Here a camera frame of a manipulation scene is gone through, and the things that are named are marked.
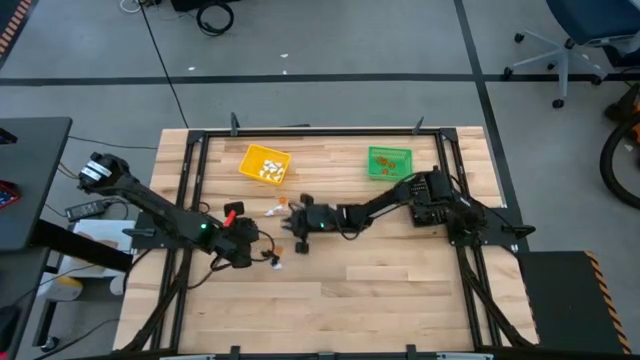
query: black cable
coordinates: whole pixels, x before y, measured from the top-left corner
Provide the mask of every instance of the black cable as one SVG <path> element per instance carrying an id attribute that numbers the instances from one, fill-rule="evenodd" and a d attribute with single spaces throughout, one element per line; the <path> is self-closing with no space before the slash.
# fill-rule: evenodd
<path id="1" fill-rule="evenodd" d="M 229 22 L 223 28 L 214 28 L 208 22 L 202 21 L 202 14 L 204 14 L 204 12 L 207 9 L 214 6 L 221 8 L 227 14 L 229 14 Z M 233 10 L 231 10 L 231 7 L 227 5 L 227 3 L 224 0 L 214 0 L 208 3 L 205 3 L 202 6 L 200 6 L 200 9 L 198 9 L 198 13 L 196 14 L 196 22 L 198 23 L 198 29 L 200 29 L 200 32 L 202 32 L 203 34 L 211 37 L 220 36 L 226 33 L 233 26 L 234 19 L 235 19 L 235 16 L 233 14 Z"/>
<path id="2" fill-rule="evenodd" d="M 66 215 L 64 215 L 64 214 L 60 213 L 58 210 L 52 208 L 49 204 L 44 204 L 44 206 L 47 209 L 49 209 L 49 210 L 53 211 L 54 213 L 56 213 L 56 215 L 60 216 L 61 218 L 64 218 L 65 220 L 68 220 Z"/>
<path id="3" fill-rule="evenodd" d="M 20 295 L 20 297 L 19 297 L 18 299 L 16 299 L 16 301 L 14 301 L 14 302 L 12 303 L 12 305 L 16 305 L 17 303 L 19 303 L 19 302 L 20 302 L 20 300 L 24 299 L 24 297 L 25 297 L 25 296 L 27 296 L 27 295 L 31 294 L 32 292 L 34 292 L 34 291 L 38 290 L 38 289 L 40 288 L 40 286 L 42 286 L 42 285 L 44 285 L 44 284 L 50 283 L 50 282 L 52 282 L 53 280 L 55 280 L 55 279 L 57 279 L 57 278 L 59 278 L 59 277 L 65 276 L 65 275 L 67 275 L 67 274 L 69 274 L 69 273 L 71 273 L 71 272 L 74 272 L 74 271 L 80 271 L 80 270 L 84 270 L 84 269 L 88 269 L 88 268 L 90 268 L 90 267 L 94 267 L 94 266 L 97 266 L 97 265 L 91 264 L 91 265 L 88 265 L 88 266 L 85 266 L 85 267 L 81 267 L 81 268 L 77 268 L 77 269 L 71 269 L 71 270 L 69 270 L 69 271 L 67 271 L 67 272 L 64 272 L 64 273 L 60 274 L 60 275 L 54 276 L 54 277 L 52 277 L 51 279 L 49 279 L 49 280 L 47 280 L 47 281 L 43 281 L 43 282 L 41 282 L 40 284 L 38 284 L 38 286 L 36 286 L 36 287 L 34 287 L 33 289 L 31 289 L 31 290 L 27 291 L 26 293 L 24 293 L 24 294 Z"/>
<path id="4" fill-rule="evenodd" d="M 77 136 L 73 136 L 73 135 L 69 135 L 68 138 L 69 139 L 73 139 L 73 140 L 78 140 L 78 141 L 84 141 L 84 142 L 90 142 L 90 143 L 95 143 L 95 144 L 100 144 L 100 145 L 106 145 L 106 146 L 111 146 L 111 147 L 122 148 L 122 149 L 158 150 L 157 147 L 117 145 L 117 144 L 110 144 L 108 142 L 99 141 L 99 140 L 85 139 L 85 138 L 81 138 L 81 137 L 77 137 Z"/>
<path id="5" fill-rule="evenodd" d="M 129 266 L 129 269 L 124 273 L 124 279 L 122 280 L 122 292 L 123 293 L 125 293 L 127 291 L 127 282 L 129 281 L 129 274 L 131 274 L 131 270 L 133 270 L 133 268 L 136 266 L 136 264 L 139 263 L 140 260 L 142 260 L 150 252 L 151 252 L 151 249 L 147 249 L 147 250 L 143 251 L 140 254 L 140 256 L 138 256 L 135 260 L 133 260 L 133 262 L 131 263 L 131 266 Z"/>
<path id="6" fill-rule="evenodd" d="M 620 199 L 620 201 L 636 209 L 640 209 L 640 197 L 629 192 L 618 181 L 618 178 L 613 172 L 613 155 L 620 141 L 638 124 L 640 124 L 640 115 L 635 115 L 618 125 L 607 138 L 600 153 L 600 176 L 602 176 L 602 181 L 604 181 L 607 189 Z"/>
<path id="7" fill-rule="evenodd" d="M 171 82 L 171 78 L 169 77 L 169 72 L 167 71 L 167 67 L 164 65 L 164 60 L 162 59 L 162 55 L 160 55 L 160 49 L 158 49 L 158 44 L 156 43 L 156 38 L 153 36 L 153 31 L 151 31 L 151 25 L 149 25 L 149 19 L 147 19 L 147 12 L 144 10 L 143 5 L 140 5 L 140 10 L 142 11 L 142 16 L 144 16 L 144 22 L 147 24 L 147 30 L 149 30 L 149 36 L 151 36 L 153 47 L 156 49 L 156 53 L 158 54 L 158 60 L 160 60 L 160 65 L 162 65 L 164 76 L 167 78 L 167 82 L 169 83 L 169 87 L 171 88 L 171 92 L 173 93 L 173 97 L 176 99 L 176 104 L 178 104 L 178 110 L 180 111 L 182 122 L 184 123 L 184 126 L 188 129 L 189 124 L 187 123 L 187 118 L 184 116 L 184 111 L 182 111 L 182 104 L 180 104 L 180 99 L 178 99 L 178 94 L 176 93 L 176 89 L 173 87 L 173 83 Z"/>
<path id="8" fill-rule="evenodd" d="M 630 68 L 626 68 L 626 69 L 620 71 L 620 75 L 622 77 L 622 81 L 624 81 L 624 83 L 627 84 L 628 87 L 632 87 L 633 84 L 631 84 L 629 81 L 625 80 L 624 76 L 622 76 L 622 75 L 624 75 L 625 73 L 627 73 L 628 71 L 631 71 L 631 70 L 640 70 L 640 66 L 632 66 Z"/>
<path id="9" fill-rule="evenodd" d="M 71 346 L 73 346 L 73 345 L 75 345 L 75 344 L 79 343 L 80 341 L 84 340 L 85 338 L 87 338 L 89 335 L 93 334 L 93 332 L 94 332 L 94 331 L 98 330 L 98 329 L 99 329 L 99 328 L 101 328 L 102 326 L 104 326 L 104 325 L 106 325 L 106 324 L 108 324 L 108 323 L 110 323 L 110 322 L 114 322 L 114 321 L 118 321 L 118 320 L 119 320 L 119 319 L 109 319 L 109 320 L 105 320 L 105 321 L 101 322 L 100 324 L 98 324 L 98 325 L 97 325 L 96 327 L 94 327 L 93 329 L 91 329 L 91 330 L 87 331 L 84 335 L 80 336 L 79 338 L 77 338 L 77 339 L 75 339 L 75 340 L 72 340 L 72 341 L 70 341 L 68 344 L 65 344 L 65 345 L 63 345 L 63 346 L 59 347 L 58 349 L 56 349 L 56 350 L 54 350 L 54 351 L 51 351 L 51 352 L 48 352 L 48 353 L 46 353 L 46 354 L 44 354 L 44 355 L 42 355 L 42 356 L 40 356 L 40 357 L 37 357 L 37 358 L 35 358 L 35 359 L 33 359 L 33 360 L 43 360 L 43 359 L 46 359 L 46 358 L 48 358 L 48 357 L 50 357 L 50 356 L 53 356 L 53 355 L 55 355 L 55 354 L 58 354 L 58 353 L 60 353 L 61 351 L 65 350 L 65 349 L 68 349 L 68 348 L 70 348 Z"/>

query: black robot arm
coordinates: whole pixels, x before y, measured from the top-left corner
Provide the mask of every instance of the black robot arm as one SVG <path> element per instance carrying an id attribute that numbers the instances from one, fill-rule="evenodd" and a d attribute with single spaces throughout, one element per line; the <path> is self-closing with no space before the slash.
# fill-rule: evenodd
<path id="1" fill-rule="evenodd" d="M 471 234 L 484 225 L 482 209 L 455 190 L 437 166 L 432 171 L 411 174 L 365 204 L 339 204 L 332 208 L 328 204 L 315 204 L 307 194 L 300 196 L 300 202 L 290 205 L 291 216 L 283 220 L 283 228 L 300 238 L 296 252 L 303 254 L 309 251 L 309 233 L 339 232 L 345 239 L 353 240 L 378 216 L 403 205 L 409 206 L 416 226 L 454 221 L 460 231 Z"/>
<path id="2" fill-rule="evenodd" d="M 242 215 L 242 206 L 227 214 L 224 223 L 207 214 L 184 210 L 140 184 L 129 172 L 127 162 L 110 154 L 93 153 L 78 177 L 81 190 L 126 199 L 149 214 L 169 236 L 207 254 L 215 252 L 234 268 L 251 265 L 251 243 L 258 240 L 259 233 L 253 220 L 236 218 Z"/>

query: yellow bin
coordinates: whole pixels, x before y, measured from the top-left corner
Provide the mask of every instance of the yellow bin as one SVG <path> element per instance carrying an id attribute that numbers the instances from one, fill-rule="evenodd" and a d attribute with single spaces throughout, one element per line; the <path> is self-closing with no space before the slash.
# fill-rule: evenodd
<path id="1" fill-rule="evenodd" d="M 282 163 L 282 168 L 284 169 L 284 171 L 282 172 L 282 177 L 280 177 L 280 180 L 269 180 L 260 176 L 260 170 L 262 170 L 262 168 L 264 167 L 265 160 Z M 264 146 L 251 144 L 249 145 L 247 153 L 244 155 L 244 159 L 242 160 L 238 171 L 252 179 L 264 181 L 273 185 L 280 185 L 282 183 L 282 180 L 284 180 L 284 176 L 287 174 L 287 169 L 289 168 L 290 161 L 290 154 L 269 149 Z"/>

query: plastic container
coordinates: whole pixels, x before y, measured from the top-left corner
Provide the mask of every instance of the plastic container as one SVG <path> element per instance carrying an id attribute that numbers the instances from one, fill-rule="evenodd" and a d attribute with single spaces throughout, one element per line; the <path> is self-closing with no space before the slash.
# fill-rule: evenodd
<path id="1" fill-rule="evenodd" d="M 282 163 L 282 169 L 284 170 L 282 172 L 282 176 L 278 181 L 269 180 L 260 176 L 260 170 L 262 170 L 262 168 L 264 167 L 265 160 Z M 244 155 L 244 159 L 242 160 L 238 171 L 252 179 L 264 181 L 273 185 L 280 185 L 282 184 L 282 181 L 287 174 L 289 162 L 291 162 L 290 154 L 283 153 L 278 150 L 269 149 L 264 146 L 251 144 L 249 145 L 249 149 L 247 149 L 247 153 Z"/>
<path id="2" fill-rule="evenodd" d="M 369 146 L 369 178 L 398 181 L 413 173 L 410 149 Z"/>

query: gray floor tile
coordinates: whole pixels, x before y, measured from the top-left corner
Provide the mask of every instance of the gray floor tile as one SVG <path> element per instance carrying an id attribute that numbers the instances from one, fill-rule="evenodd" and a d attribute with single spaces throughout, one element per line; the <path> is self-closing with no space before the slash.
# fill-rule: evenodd
<path id="1" fill-rule="evenodd" d="M 192 127 L 484 125 L 473 83 L 344 82 L 178 85 Z"/>
<path id="2" fill-rule="evenodd" d="M 118 3 L 39 1 L 0 77 L 162 76 L 142 15 Z"/>
<path id="3" fill-rule="evenodd" d="M 564 44 L 567 33 L 553 17 L 545 0 L 464 0 L 478 58 L 485 74 L 502 74 L 507 65 L 541 55 L 551 49 L 537 41 L 525 39 L 516 44 L 516 32 L 528 29 Z M 601 49 L 576 47 L 605 71 L 613 72 Z M 584 72 L 571 67 L 572 73 Z M 546 66 L 521 68 L 520 74 L 546 74 Z"/>
<path id="4" fill-rule="evenodd" d="M 602 265 L 634 352 L 640 351 L 638 210 L 615 199 L 598 171 L 614 125 L 601 114 L 623 83 L 571 83 L 564 109 L 551 108 L 553 83 L 490 83 L 491 101 L 524 221 L 537 227 L 534 251 L 592 250 Z M 640 179 L 626 157 L 622 177 Z"/>
<path id="5" fill-rule="evenodd" d="M 217 38 L 165 3 L 148 14 L 171 76 L 471 71 L 449 0 L 243 0 Z"/>

